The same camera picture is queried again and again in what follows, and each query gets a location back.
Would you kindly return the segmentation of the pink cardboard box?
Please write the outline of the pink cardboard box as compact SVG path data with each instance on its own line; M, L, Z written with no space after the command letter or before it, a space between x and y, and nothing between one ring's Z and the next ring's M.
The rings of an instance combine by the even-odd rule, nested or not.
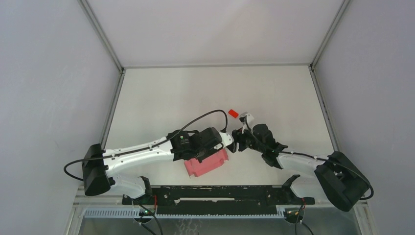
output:
M202 162L197 159L190 159L184 161L184 166L190 177L200 177L206 173L209 173L219 167L221 167L225 161L228 161L229 157L225 149L205 158Z

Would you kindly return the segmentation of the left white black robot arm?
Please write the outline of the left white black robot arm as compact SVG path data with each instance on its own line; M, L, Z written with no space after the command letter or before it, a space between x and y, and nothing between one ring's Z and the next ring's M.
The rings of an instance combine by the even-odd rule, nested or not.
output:
M81 164L84 193L97 196L114 190L147 204L153 198L149 180L125 175L127 170L157 162L202 162L232 143L229 133L208 127L203 131L176 130L159 140L126 148L103 149L101 144L94 144Z

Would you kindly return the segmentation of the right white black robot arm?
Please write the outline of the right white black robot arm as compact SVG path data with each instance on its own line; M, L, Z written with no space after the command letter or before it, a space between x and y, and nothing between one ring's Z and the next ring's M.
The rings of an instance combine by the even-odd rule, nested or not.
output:
M348 212L358 201L374 196L366 176L340 151L321 157L286 151L287 146L275 140L266 124L253 128L245 124L231 135L233 143L228 149L232 153L251 149L271 167L298 172L294 180L286 181L283 199L287 203L297 203L301 198L323 199Z

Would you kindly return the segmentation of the small orange block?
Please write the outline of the small orange block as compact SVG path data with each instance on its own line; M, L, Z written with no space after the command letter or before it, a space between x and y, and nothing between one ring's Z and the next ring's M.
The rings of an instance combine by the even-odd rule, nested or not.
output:
M233 109L229 109L228 114L229 114L231 117L233 117L233 118L238 118L238 117L239 117L239 113L238 113L238 112L236 112L236 111L235 111L235 110L233 110Z

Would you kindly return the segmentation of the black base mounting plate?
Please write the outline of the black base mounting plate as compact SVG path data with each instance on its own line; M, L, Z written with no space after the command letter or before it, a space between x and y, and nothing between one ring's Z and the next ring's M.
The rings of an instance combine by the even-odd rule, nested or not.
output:
M278 208L315 204L314 198L297 197L286 186L153 186L138 199L122 197L122 204L144 205L159 215L279 215Z

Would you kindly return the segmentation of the aluminium front frame rail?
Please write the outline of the aluminium front frame rail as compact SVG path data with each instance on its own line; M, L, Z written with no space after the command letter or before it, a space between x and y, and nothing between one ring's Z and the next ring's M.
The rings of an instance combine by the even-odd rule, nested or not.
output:
M152 186L151 193L138 201L148 205L173 206L182 201L251 201L266 206L306 205L335 206L327 199L298 197L287 186Z

